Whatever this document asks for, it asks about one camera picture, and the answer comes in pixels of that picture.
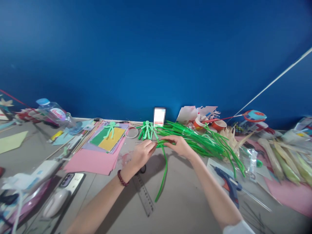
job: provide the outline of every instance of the phone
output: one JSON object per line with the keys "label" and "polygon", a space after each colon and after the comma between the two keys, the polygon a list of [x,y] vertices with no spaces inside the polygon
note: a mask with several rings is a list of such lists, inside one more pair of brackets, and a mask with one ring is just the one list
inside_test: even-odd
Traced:
{"label": "phone", "polygon": [[165,107],[154,107],[154,126],[162,127],[166,118]]}

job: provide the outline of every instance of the clear ruler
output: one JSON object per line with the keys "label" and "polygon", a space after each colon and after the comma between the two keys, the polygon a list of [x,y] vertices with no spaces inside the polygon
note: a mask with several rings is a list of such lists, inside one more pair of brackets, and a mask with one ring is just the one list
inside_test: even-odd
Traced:
{"label": "clear ruler", "polygon": [[132,180],[133,180],[133,183],[137,189],[137,193],[141,199],[145,213],[146,213],[147,217],[149,217],[153,213],[153,211],[155,210],[154,203],[149,196],[149,193],[148,193],[148,191],[147,191],[147,189],[143,183],[143,180],[142,180],[140,174],[132,177]]}

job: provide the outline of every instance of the yellow paper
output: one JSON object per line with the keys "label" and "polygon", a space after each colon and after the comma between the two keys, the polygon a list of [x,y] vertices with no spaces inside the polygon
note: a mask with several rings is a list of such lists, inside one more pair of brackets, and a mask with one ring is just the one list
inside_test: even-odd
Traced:
{"label": "yellow paper", "polygon": [[28,131],[0,139],[0,154],[20,147]]}
{"label": "yellow paper", "polygon": [[124,133],[124,129],[121,128],[114,128],[114,136],[111,139],[112,131],[110,131],[110,134],[107,138],[103,139],[103,141],[98,145],[102,149],[105,149],[107,151],[111,151],[113,147],[116,145],[116,143],[120,140],[121,136]]}

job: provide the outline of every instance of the white sleeve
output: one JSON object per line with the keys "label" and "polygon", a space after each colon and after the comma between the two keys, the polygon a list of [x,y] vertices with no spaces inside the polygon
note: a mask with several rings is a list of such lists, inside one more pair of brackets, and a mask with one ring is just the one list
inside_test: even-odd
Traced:
{"label": "white sleeve", "polygon": [[243,220],[235,226],[227,226],[223,229],[223,234],[255,234],[254,231]]}

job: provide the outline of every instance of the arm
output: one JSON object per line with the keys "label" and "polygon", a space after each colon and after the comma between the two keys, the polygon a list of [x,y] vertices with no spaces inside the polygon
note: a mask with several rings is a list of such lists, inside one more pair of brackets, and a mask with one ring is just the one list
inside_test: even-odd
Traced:
{"label": "arm", "polygon": [[208,171],[206,165],[195,153],[195,151],[186,143],[181,136],[165,136],[163,140],[175,142],[165,143],[164,145],[176,151],[179,155],[187,158],[192,164],[195,173],[204,189],[205,196],[209,206],[223,230],[226,226],[236,225],[243,220],[242,215],[226,194],[223,188],[218,184],[213,175]]}
{"label": "arm", "polygon": [[[145,165],[156,149],[156,143],[145,140],[135,147],[132,160],[121,170],[124,182],[129,180]],[[66,234],[92,234],[98,229],[116,202],[124,186],[115,176],[77,215]]]}

